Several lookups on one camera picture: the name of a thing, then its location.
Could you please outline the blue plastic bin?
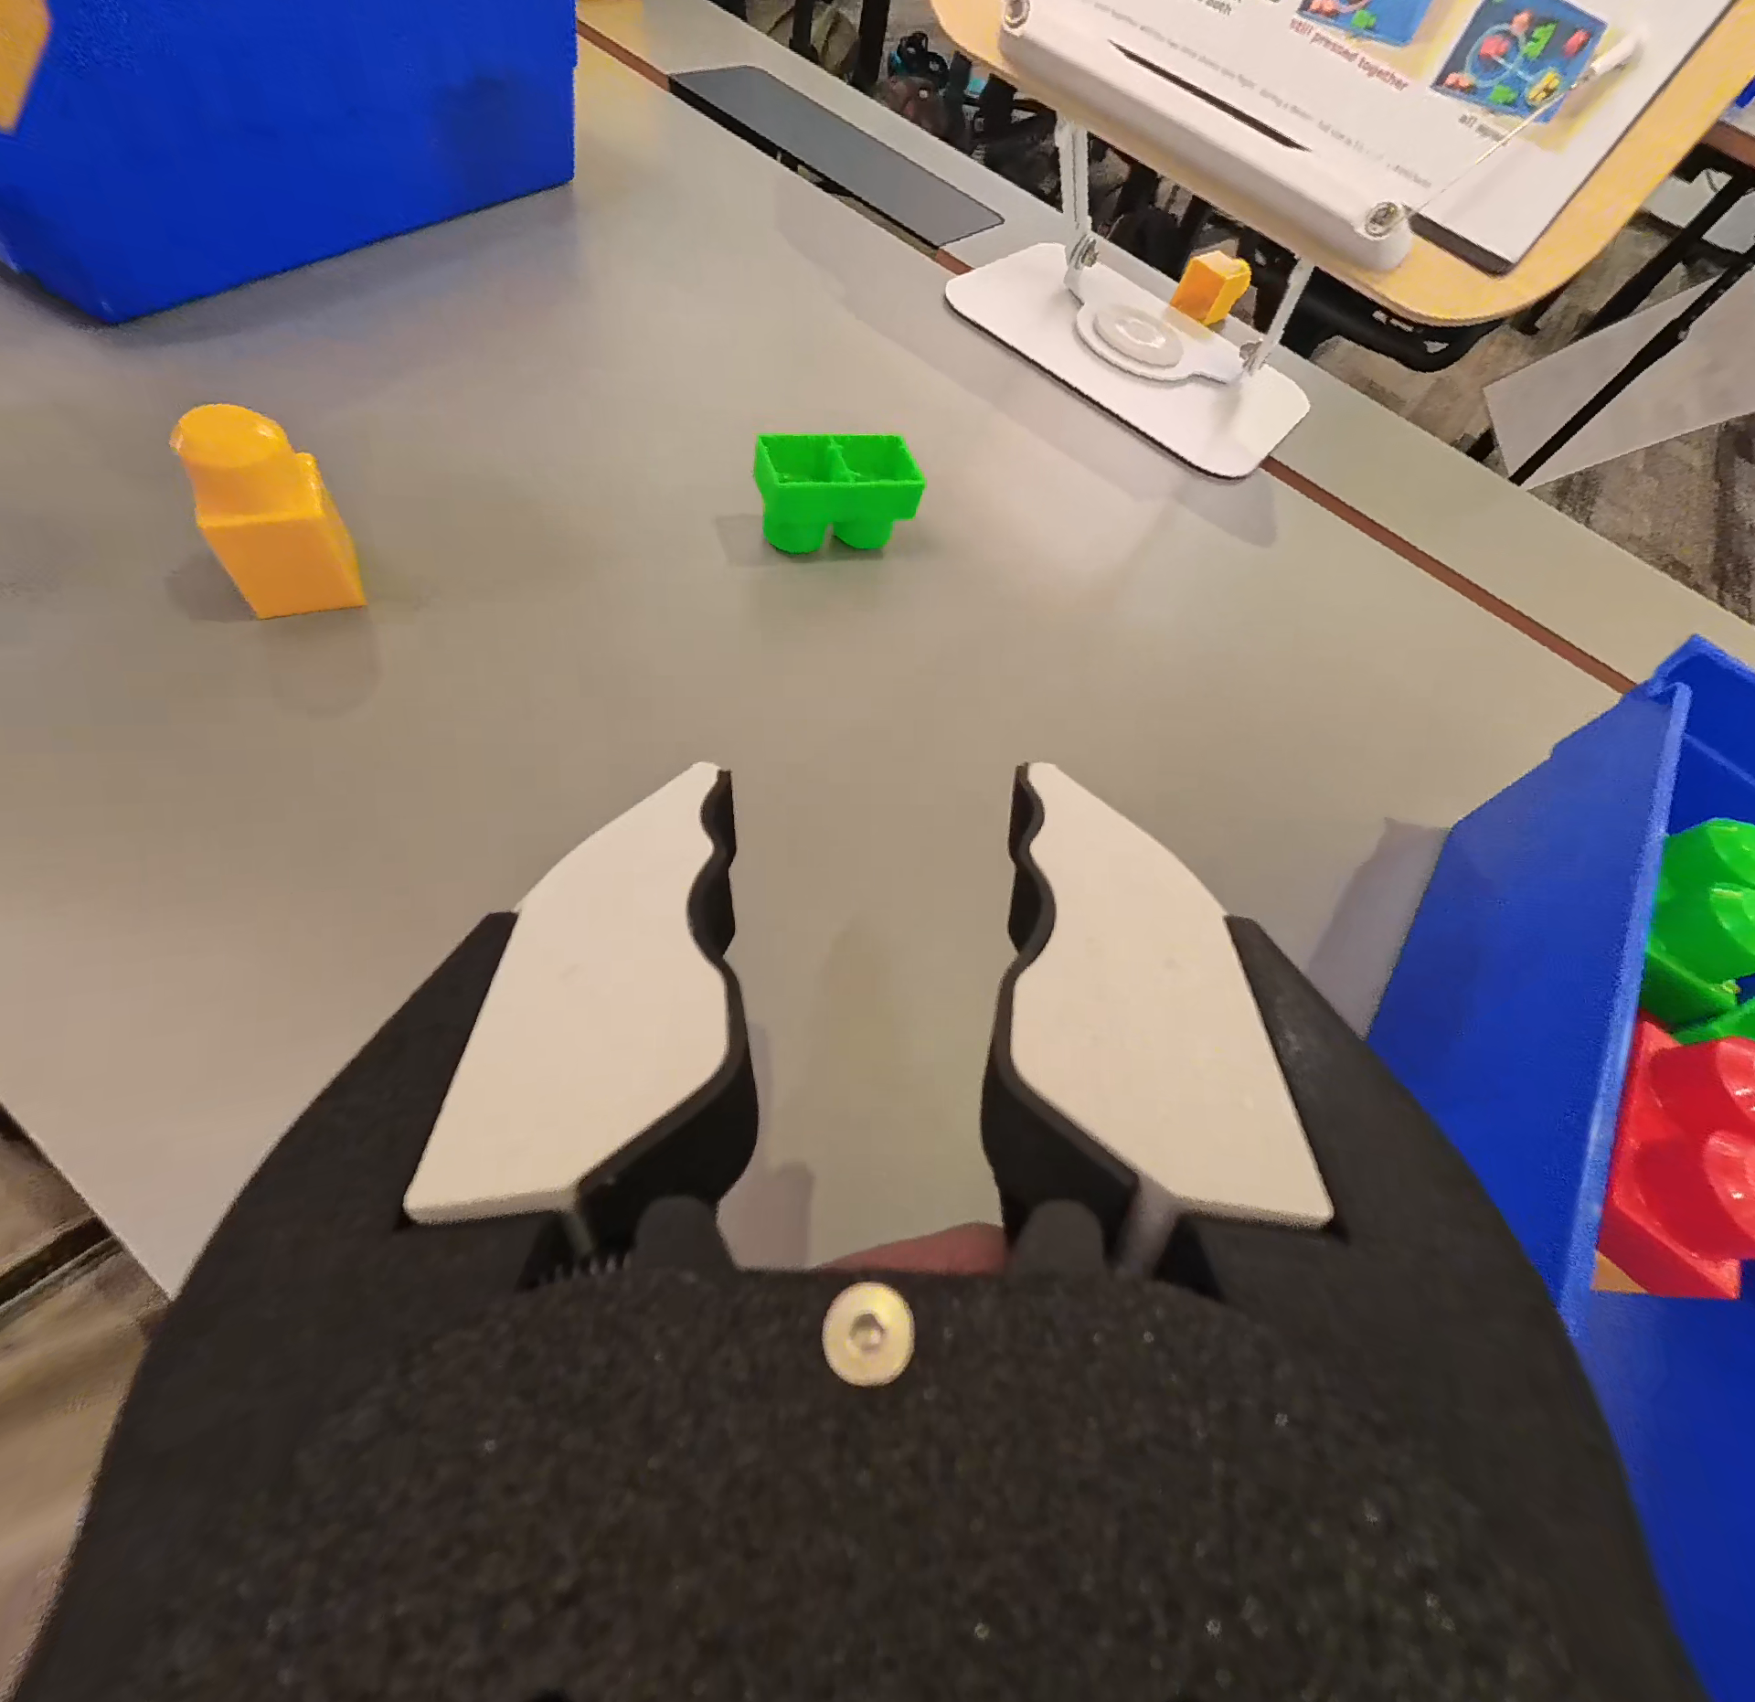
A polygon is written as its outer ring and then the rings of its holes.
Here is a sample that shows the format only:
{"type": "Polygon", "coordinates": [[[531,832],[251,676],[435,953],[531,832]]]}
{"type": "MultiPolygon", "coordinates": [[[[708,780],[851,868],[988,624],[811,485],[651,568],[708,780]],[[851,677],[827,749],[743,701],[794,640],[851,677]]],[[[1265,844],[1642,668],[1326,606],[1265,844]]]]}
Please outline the blue plastic bin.
{"type": "Polygon", "coordinates": [[[49,0],[4,273],[119,326],[564,185],[576,0],[49,0]]]}
{"type": "Polygon", "coordinates": [[[1661,848],[1717,816],[1752,821],[1752,677],[1690,638],[1448,832],[1368,1041],[1545,1279],[1706,1694],[1750,1698],[1750,1279],[1594,1287],[1661,848]]]}

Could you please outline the printed instruction sheet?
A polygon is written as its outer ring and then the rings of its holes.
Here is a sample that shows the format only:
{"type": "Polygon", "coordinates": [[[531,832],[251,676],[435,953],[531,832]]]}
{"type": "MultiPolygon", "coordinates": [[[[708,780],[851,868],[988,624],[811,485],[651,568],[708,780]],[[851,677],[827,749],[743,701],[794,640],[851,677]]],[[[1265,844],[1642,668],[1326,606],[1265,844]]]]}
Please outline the printed instruction sheet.
{"type": "Polygon", "coordinates": [[[1026,0],[1022,49],[1198,95],[1507,275],[1736,0],[1026,0]]]}

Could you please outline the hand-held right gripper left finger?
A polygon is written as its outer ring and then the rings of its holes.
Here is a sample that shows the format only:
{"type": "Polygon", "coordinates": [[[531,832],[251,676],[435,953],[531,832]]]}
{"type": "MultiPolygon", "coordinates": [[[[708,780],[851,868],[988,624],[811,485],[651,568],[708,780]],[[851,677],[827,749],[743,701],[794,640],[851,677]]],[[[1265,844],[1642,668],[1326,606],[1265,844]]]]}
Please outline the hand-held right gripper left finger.
{"type": "Polygon", "coordinates": [[[758,1105],[725,960],[734,851],[732,775],[691,764],[523,895],[407,1184],[413,1222],[631,1230],[656,1198],[737,1182],[758,1105]]]}

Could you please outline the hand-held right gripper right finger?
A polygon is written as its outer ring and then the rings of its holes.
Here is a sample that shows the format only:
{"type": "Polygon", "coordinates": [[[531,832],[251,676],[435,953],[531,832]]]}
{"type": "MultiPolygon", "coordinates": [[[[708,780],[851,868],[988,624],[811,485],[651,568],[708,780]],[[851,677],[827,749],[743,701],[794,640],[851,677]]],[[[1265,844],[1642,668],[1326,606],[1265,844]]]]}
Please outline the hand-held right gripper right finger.
{"type": "Polygon", "coordinates": [[[1078,1205],[1104,1243],[1184,1214],[1325,1230],[1335,1203],[1231,920],[1162,842],[1056,764],[1022,764],[982,1072],[1005,1238],[1078,1205]]]}

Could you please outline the green double toy block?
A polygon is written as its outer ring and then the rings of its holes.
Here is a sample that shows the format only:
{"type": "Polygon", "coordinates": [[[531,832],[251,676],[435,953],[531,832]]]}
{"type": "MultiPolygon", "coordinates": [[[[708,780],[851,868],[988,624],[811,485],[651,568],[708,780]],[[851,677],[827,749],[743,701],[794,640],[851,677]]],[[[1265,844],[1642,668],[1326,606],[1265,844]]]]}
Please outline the green double toy block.
{"type": "Polygon", "coordinates": [[[762,538],[784,554],[883,550],[916,517],[927,477],[899,434],[764,433],[755,440],[762,538]]]}

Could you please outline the pile of colourful toy blocks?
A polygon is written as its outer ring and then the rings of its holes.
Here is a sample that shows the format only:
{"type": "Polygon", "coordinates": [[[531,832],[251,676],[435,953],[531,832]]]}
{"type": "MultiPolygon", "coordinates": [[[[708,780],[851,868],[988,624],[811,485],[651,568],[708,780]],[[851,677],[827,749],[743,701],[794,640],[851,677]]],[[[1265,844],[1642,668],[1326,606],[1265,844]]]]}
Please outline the pile of colourful toy blocks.
{"type": "Polygon", "coordinates": [[[1594,1287],[1734,1301],[1752,1262],[1752,827],[1666,839],[1594,1287]]]}

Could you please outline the black inset table panel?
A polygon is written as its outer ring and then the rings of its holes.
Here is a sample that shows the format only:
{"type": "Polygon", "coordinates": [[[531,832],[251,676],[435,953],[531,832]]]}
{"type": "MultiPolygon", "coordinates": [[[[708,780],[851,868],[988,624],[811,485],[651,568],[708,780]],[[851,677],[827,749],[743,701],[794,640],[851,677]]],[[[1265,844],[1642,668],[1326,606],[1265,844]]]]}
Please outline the black inset table panel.
{"type": "Polygon", "coordinates": [[[760,66],[669,77],[686,106],[927,251],[996,230],[1001,215],[760,66]]]}

